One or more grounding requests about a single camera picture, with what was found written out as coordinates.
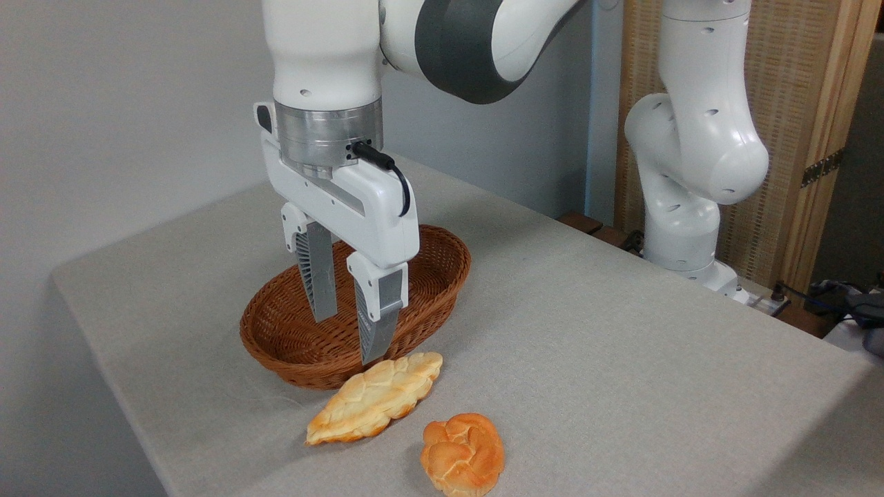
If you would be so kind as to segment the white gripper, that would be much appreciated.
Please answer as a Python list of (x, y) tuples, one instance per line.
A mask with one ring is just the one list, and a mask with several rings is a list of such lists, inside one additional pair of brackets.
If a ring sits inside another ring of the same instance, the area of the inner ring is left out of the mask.
[(419, 246), (413, 190), (382, 151), (382, 104), (321, 111), (256, 103), (253, 118), (269, 182), (287, 202), (285, 246), (296, 255), (315, 321), (338, 314), (334, 236), (358, 251), (347, 268), (362, 364), (382, 358), (408, 305), (406, 262)]

